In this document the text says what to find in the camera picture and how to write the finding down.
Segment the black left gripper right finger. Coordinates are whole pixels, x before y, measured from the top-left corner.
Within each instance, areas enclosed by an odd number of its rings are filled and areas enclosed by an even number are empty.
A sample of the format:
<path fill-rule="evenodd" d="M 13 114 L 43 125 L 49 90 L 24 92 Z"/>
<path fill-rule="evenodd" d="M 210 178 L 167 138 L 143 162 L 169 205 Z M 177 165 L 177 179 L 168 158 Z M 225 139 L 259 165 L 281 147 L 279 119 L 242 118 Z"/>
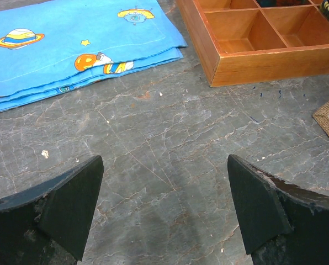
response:
<path fill-rule="evenodd" d="M 245 251 L 254 264 L 329 264 L 329 196 L 227 160 Z"/>

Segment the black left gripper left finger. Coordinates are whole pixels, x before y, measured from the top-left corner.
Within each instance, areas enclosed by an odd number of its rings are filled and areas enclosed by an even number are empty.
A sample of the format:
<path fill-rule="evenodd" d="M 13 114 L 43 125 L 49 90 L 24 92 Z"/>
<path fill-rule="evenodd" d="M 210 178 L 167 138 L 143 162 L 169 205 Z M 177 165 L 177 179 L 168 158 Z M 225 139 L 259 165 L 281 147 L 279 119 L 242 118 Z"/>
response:
<path fill-rule="evenodd" d="M 0 264 L 77 264 L 103 178 L 100 155 L 0 199 Z"/>

